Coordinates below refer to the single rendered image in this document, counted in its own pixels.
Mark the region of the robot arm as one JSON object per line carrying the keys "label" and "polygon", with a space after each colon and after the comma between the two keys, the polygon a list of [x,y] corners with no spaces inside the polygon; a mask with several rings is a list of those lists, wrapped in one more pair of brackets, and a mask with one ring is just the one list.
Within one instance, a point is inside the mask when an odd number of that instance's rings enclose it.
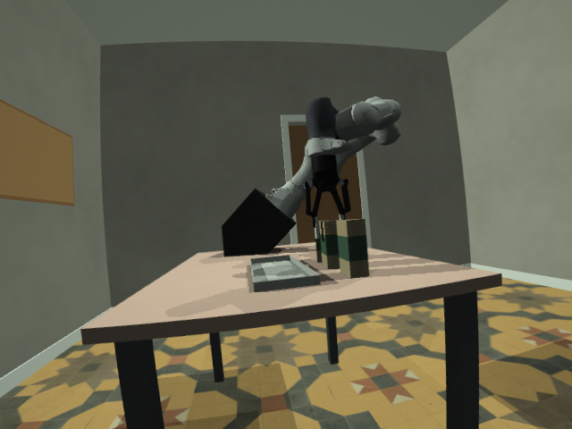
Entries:
{"label": "robot arm", "polygon": [[313,178],[313,156],[335,155],[340,175],[347,160],[375,139],[380,145],[394,143],[400,136],[396,124],[400,115],[398,102],[379,97],[368,98],[341,112],[332,106],[329,97],[312,100],[306,110],[308,141],[303,164],[290,181],[265,197],[293,221],[306,197],[303,184]]}

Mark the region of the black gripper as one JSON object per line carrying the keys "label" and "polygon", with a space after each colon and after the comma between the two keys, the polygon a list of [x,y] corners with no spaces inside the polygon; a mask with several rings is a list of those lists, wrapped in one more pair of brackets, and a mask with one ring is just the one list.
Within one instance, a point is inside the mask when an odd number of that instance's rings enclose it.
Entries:
{"label": "black gripper", "polygon": [[[335,155],[314,156],[311,158],[311,163],[312,163],[313,178],[311,181],[305,182],[303,184],[306,191],[306,215],[312,216],[313,227],[315,228],[315,238],[319,239],[317,212],[322,193],[325,191],[331,192],[332,197],[340,213],[339,214],[340,220],[346,220],[345,214],[346,212],[350,212],[351,210],[349,202],[349,192],[348,192],[349,181],[347,179],[343,180],[339,178],[337,173],[337,164]],[[344,207],[341,203],[338,191],[336,189],[338,182],[341,185]],[[317,188],[313,212],[311,212],[311,196],[310,196],[310,189],[312,187],[312,184]]]}

